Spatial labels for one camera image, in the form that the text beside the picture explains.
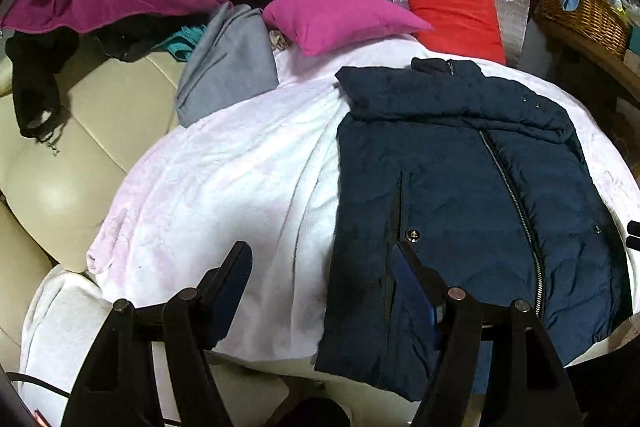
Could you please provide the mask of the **navy blue puffer jacket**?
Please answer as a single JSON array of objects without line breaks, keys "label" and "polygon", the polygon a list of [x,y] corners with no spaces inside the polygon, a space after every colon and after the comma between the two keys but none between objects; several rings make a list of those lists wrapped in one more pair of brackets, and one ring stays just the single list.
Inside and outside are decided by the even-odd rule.
[{"label": "navy blue puffer jacket", "polygon": [[344,67],[338,208],[316,369],[421,399],[437,353],[399,242],[484,303],[528,301],[563,362],[632,313],[627,256],[570,116],[470,61]]}]

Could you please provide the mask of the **cream leather sofa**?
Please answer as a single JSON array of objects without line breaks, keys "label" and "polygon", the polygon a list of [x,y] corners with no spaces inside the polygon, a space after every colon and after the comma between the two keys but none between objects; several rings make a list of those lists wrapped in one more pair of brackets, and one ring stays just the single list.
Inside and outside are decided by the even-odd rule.
[{"label": "cream leather sofa", "polygon": [[178,124],[183,66],[167,52],[133,63],[81,40],[56,77],[61,124],[46,143],[18,131],[12,64],[1,61],[1,364],[20,365],[22,327],[53,265],[82,272],[130,168]]}]

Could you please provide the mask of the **white fleece blanket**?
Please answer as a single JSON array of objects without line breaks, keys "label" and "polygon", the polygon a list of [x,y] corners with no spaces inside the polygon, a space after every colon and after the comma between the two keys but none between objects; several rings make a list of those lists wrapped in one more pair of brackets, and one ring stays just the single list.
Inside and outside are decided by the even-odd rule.
[{"label": "white fleece blanket", "polygon": [[85,274],[55,268],[23,324],[20,369],[55,387],[21,385],[53,425],[111,302],[160,303],[216,267],[244,239],[254,270],[229,336],[214,352],[222,391],[247,390],[234,418],[255,424],[288,376],[314,376],[337,210],[337,127],[344,66],[402,67],[430,51],[408,37],[306,58],[276,57],[279,87],[158,141],[134,165],[84,249]]}]

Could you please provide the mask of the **wooden side table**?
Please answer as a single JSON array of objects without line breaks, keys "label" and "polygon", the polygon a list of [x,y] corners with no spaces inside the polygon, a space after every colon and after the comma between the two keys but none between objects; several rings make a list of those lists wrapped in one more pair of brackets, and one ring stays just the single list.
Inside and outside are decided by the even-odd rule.
[{"label": "wooden side table", "polygon": [[549,38],[559,40],[582,54],[610,75],[626,92],[625,98],[634,106],[640,102],[639,76],[620,58],[608,52],[600,44],[594,43],[574,30],[568,29],[540,14],[534,14],[533,20]]}]

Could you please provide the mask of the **black garment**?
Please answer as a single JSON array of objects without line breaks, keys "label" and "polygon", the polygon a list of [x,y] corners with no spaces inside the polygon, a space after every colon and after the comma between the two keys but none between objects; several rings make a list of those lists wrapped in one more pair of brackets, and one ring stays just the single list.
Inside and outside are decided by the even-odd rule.
[{"label": "black garment", "polygon": [[[133,63],[151,53],[169,54],[157,45],[182,26],[207,26],[209,20],[207,13],[133,15],[89,31],[88,36],[96,40],[106,57]],[[62,98],[56,75],[79,47],[80,32],[69,27],[44,34],[15,31],[6,42],[18,130],[24,138],[47,145],[54,155],[58,153],[55,132],[62,124]]]}]

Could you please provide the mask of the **grey garment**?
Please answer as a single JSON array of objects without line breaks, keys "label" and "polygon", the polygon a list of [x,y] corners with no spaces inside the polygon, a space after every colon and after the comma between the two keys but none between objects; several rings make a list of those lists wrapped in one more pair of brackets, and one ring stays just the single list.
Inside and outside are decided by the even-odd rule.
[{"label": "grey garment", "polygon": [[279,86],[262,12],[221,5],[184,66],[175,110],[182,127]]}]

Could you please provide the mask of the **teal garment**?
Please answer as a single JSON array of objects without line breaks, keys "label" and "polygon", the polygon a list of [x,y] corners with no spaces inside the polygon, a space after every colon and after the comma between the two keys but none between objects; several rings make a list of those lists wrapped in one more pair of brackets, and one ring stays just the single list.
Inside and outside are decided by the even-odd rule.
[{"label": "teal garment", "polygon": [[186,63],[190,60],[205,31],[205,25],[182,26],[157,47],[168,52],[177,62]]}]

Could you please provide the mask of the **red pillow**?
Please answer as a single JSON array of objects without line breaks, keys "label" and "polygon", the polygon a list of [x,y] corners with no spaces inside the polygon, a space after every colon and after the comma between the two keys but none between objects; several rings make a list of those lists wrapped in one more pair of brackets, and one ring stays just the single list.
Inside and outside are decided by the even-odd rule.
[{"label": "red pillow", "polygon": [[408,0],[431,25],[413,35],[427,49],[506,65],[496,0]]}]

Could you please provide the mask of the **wicker basket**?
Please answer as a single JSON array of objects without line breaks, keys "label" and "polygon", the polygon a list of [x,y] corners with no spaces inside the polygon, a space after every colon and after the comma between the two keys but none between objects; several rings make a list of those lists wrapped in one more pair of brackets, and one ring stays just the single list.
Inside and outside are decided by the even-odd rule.
[{"label": "wicker basket", "polygon": [[606,0],[579,0],[574,11],[565,11],[560,0],[539,0],[538,13],[597,44],[620,60],[625,55],[631,34],[630,25]]}]

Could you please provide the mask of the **magenta pink pillow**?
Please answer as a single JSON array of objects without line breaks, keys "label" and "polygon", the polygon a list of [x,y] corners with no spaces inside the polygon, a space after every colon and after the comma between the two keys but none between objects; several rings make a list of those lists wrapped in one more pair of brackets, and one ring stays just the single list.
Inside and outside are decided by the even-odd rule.
[{"label": "magenta pink pillow", "polygon": [[262,11],[262,18],[306,56],[432,28],[388,0],[273,0]]}]

